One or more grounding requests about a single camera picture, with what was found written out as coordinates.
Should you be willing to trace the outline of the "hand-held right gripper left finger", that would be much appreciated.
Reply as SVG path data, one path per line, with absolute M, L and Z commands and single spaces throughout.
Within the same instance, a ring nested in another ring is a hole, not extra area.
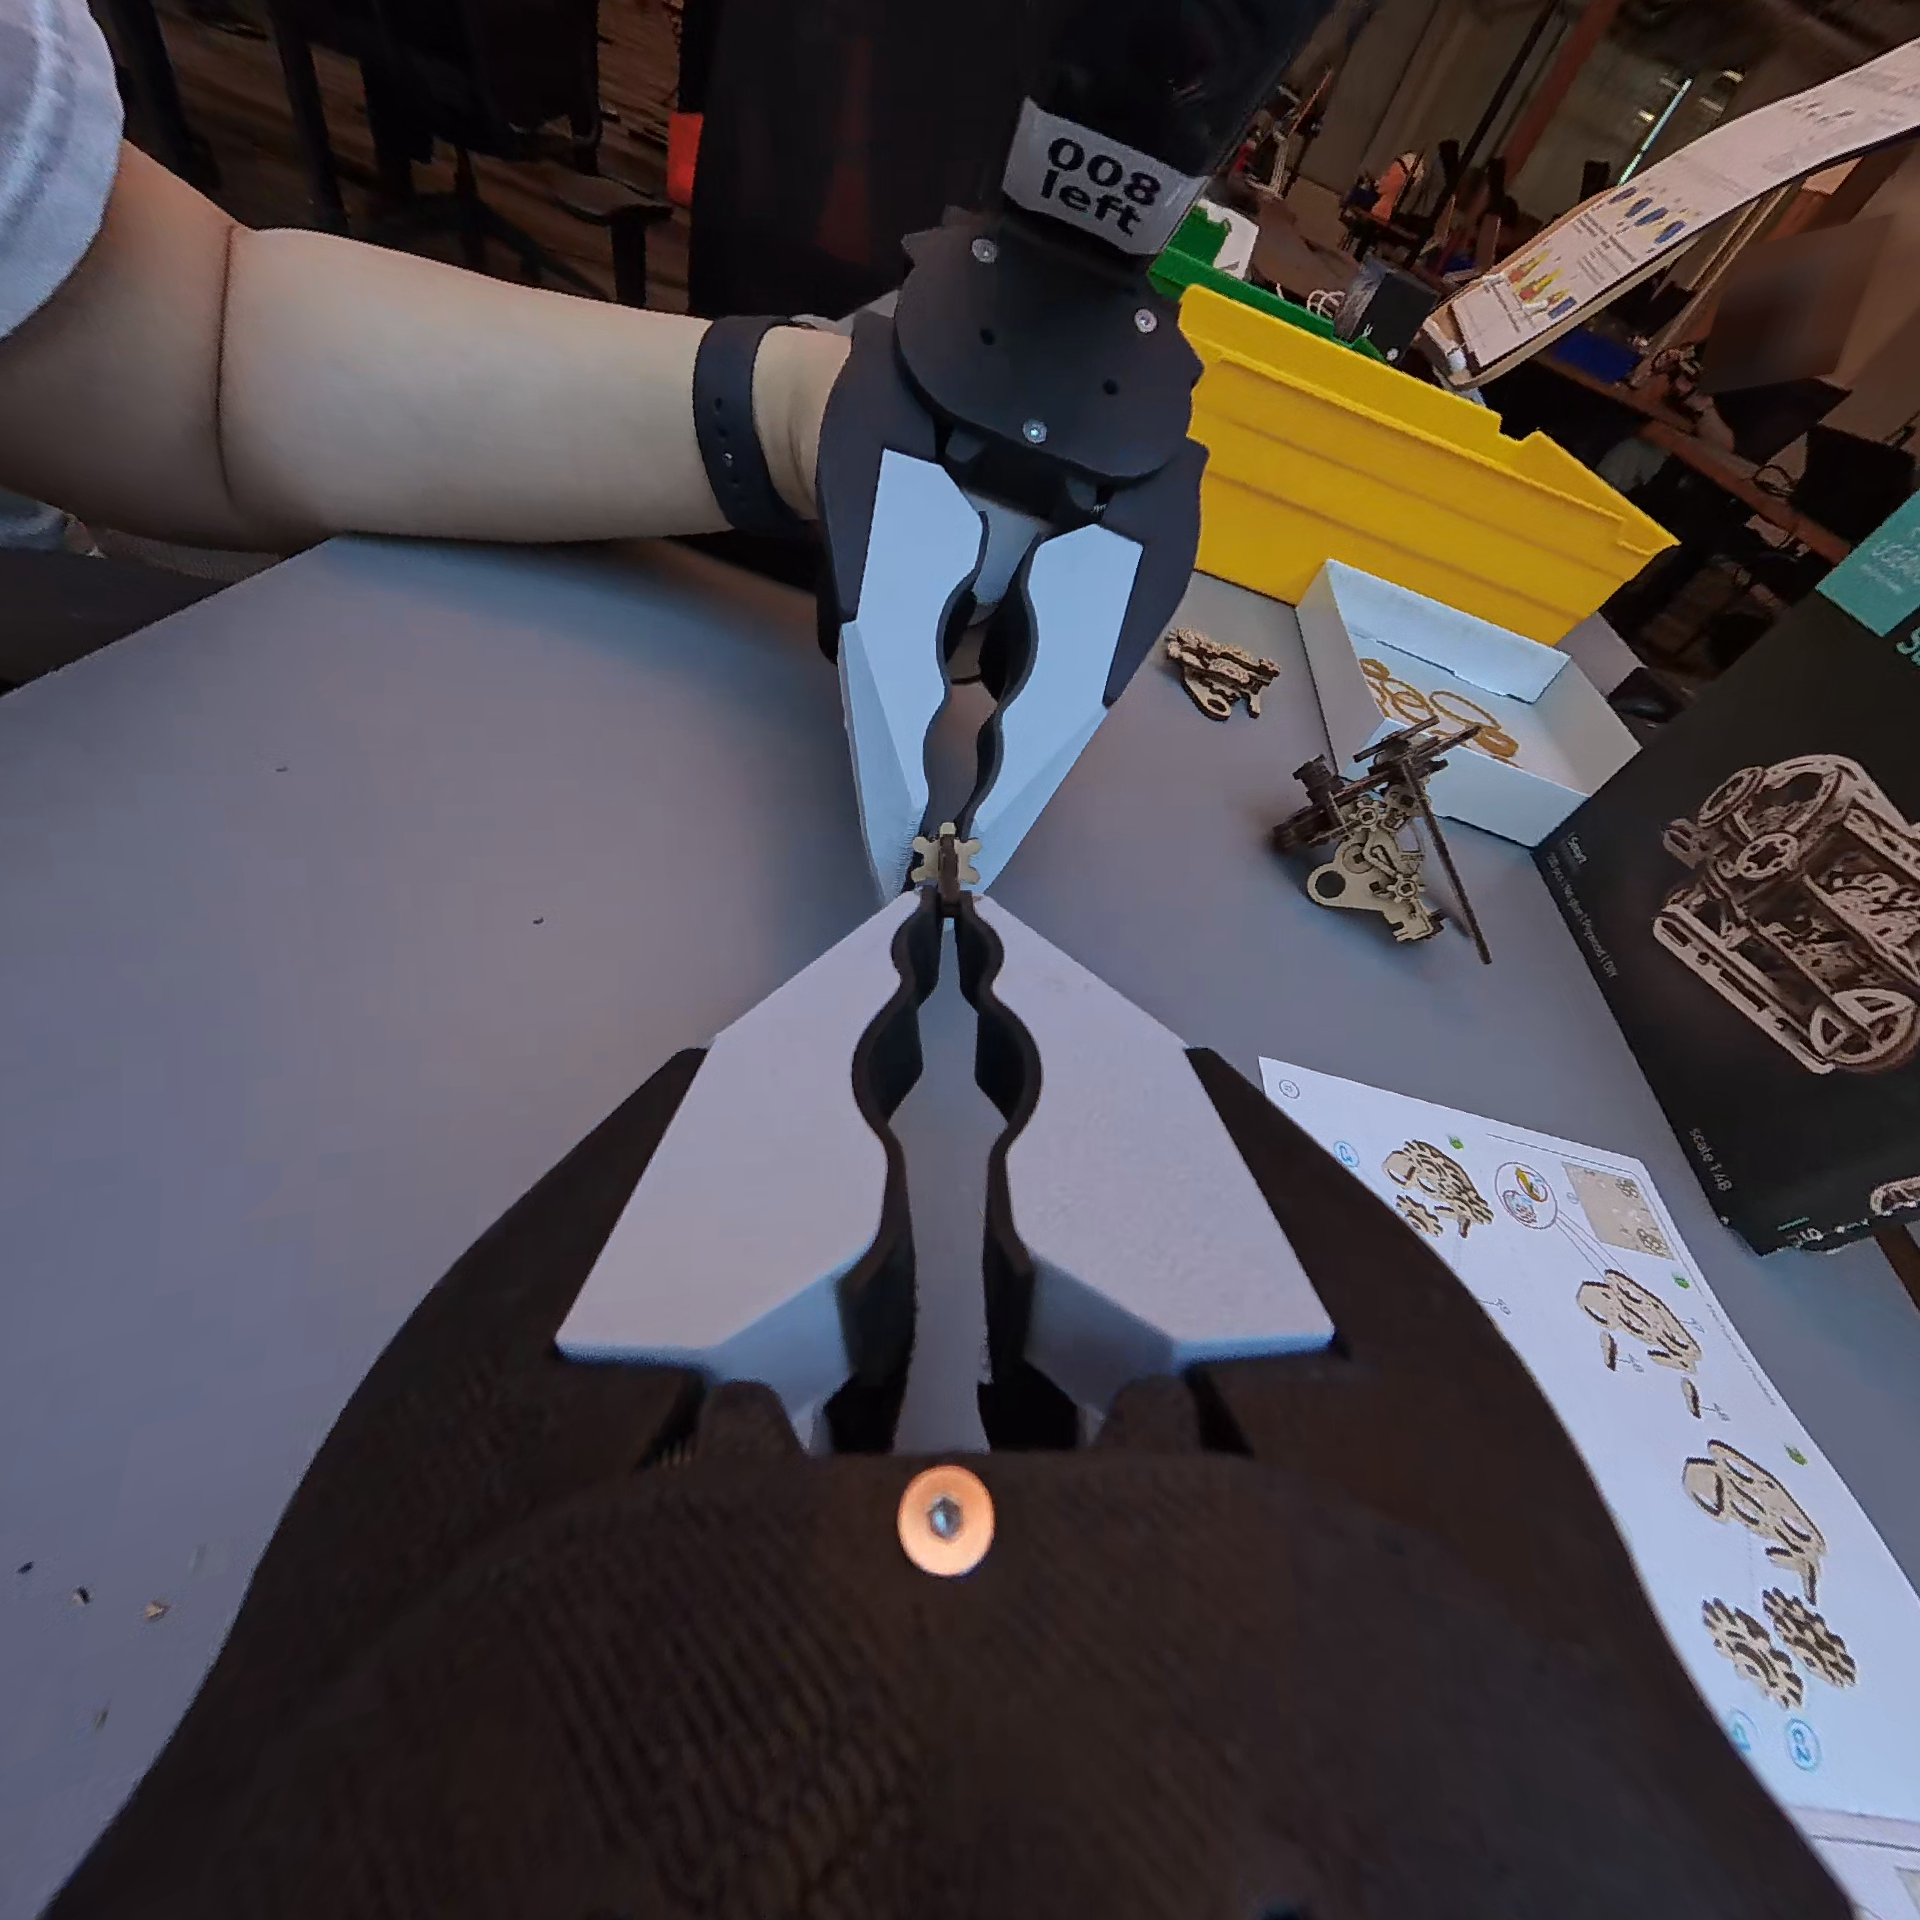
M 709 1044 L 564 1356 L 764 1383 L 834 1452 L 895 1448 L 917 1264 L 891 1116 L 943 934 L 937 896 L 903 895 Z

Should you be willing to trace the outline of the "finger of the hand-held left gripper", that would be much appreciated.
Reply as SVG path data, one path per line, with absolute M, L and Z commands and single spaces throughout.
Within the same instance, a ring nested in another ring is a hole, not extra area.
M 977 787 L 961 834 L 977 887 L 1013 859 L 1108 710 L 1141 544 L 1098 524 L 1039 540 L 994 616 L 1002 687 L 977 734 Z
M 906 887 L 928 807 L 927 738 L 948 692 L 944 635 L 977 582 L 988 527 L 946 468 L 881 455 L 872 540 L 839 635 L 859 828 L 881 900 Z

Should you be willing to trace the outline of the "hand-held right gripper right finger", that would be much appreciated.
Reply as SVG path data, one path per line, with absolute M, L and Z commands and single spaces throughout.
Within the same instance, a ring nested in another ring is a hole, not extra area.
M 994 1450 L 1068 1450 L 1132 1382 L 1313 1353 L 1332 1322 L 1189 1047 L 994 904 L 954 916 L 1003 1119 L 983 1244 Z

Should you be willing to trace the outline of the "person's left forearm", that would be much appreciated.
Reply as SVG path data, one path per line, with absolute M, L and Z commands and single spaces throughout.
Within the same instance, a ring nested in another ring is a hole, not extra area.
M 2 480 L 220 548 L 719 532 L 691 404 L 703 335 L 251 232 L 124 147 L 84 258 L 5 340 Z

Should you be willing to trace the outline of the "grey desk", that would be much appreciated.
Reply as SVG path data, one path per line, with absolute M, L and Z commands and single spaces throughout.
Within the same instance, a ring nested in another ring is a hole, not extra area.
M 1322 752 L 1153 662 L 992 890 L 1191 1044 L 1626 1152 L 1915 1578 L 1915 1308 L 1707 1208 L 1530 857 L 1375 950 L 1268 852 Z M 333 542 L 5 697 L 5 1916 L 218 1657 L 329 1427 L 453 1259 L 666 1056 L 875 905 L 811 603 L 684 547 Z

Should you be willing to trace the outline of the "person's left hand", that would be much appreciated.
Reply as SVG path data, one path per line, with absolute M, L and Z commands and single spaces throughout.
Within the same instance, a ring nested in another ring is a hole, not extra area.
M 761 339 L 753 368 L 753 419 L 781 503 L 815 522 L 816 471 L 826 408 L 841 375 L 850 337 L 843 332 L 775 324 Z

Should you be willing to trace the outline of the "small wooden gear assembly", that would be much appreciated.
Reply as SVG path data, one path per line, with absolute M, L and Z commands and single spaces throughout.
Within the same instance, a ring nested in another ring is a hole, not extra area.
M 1178 668 L 1191 705 L 1219 724 L 1236 710 L 1260 719 L 1264 692 L 1280 675 L 1277 663 L 1196 630 L 1171 630 L 1164 654 Z

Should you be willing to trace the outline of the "black wristband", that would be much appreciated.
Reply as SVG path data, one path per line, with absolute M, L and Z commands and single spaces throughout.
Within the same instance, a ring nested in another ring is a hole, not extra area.
M 712 494 L 729 528 L 805 540 L 809 522 L 780 497 L 753 415 L 753 380 L 768 332 L 784 318 L 713 321 L 692 363 L 692 423 Z

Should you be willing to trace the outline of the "yellow plastic bin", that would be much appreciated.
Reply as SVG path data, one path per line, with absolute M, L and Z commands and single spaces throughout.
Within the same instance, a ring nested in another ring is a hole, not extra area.
M 1673 536 L 1548 434 L 1228 299 L 1185 292 L 1205 372 L 1196 566 L 1300 603 L 1329 560 L 1556 644 Z

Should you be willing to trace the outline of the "pile of rubber bands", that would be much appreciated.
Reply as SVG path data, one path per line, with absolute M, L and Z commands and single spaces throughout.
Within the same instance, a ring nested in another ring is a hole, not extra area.
M 1363 656 L 1361 673 L 1383 719 L 1405 724 L 1436 722 L 1447 729 L 1477 729 L 1472 738 L 1477 752 L 1500 761 L 1521 758 L 1521 744 L 1468 695 L 1453 689 L 1423 690 L 1402 679 L 1383 659 Z

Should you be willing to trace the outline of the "model instruction booklet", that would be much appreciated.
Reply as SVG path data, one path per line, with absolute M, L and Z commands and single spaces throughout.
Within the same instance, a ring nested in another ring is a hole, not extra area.
M 1649 1171 L 1297 1064 L 1263 1062 L 1263 1079 L 1525 1361 L 1719 1728 L 1856 1914 L 1915 1918 L 1914 1585 Z

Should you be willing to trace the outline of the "white cardboard tray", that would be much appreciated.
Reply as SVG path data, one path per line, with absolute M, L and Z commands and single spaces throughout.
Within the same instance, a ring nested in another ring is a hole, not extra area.
M 1361 673 L 1383 659 L 1423 690 L 1453 689 L 1521 744 L 1500 761 L 1465 744 L 1428 783 L 1437 817 L 1535 849 L 1640 750 L 1556 648 L 1500 630 L 1363 570 L 1327 563 L 1297 606 L 1332 761 L 1344 774 L 1389 731 Z

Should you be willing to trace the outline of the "dark model kit box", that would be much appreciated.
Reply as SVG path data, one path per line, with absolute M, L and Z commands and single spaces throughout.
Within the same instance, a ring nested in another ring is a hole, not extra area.
M 1537 851 L 1717 1217 L 1917 1215 L 1917 503 Z

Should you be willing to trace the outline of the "printed paper sheet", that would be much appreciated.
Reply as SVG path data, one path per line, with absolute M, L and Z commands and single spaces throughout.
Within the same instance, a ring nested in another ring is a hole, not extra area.
M 1667 57 L 1680 94 L 1736 73 L 1736 98 L 1690 143 L 1655 140 L 1433 310 L 1432 370 L 1468 394 L 1530 362 L 1753 207 L 1915 135 L 1915 6 L 1587 6 L 1505 148 L 1521 179 L 1615 30 Z

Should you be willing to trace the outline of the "person's white t-shirt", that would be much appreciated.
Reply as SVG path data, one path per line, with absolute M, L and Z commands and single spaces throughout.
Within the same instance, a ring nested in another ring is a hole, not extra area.
M 106 220 L 124 143 L 113 54 L 83 3 L 2 6 L 2 332 L 36 313 Z

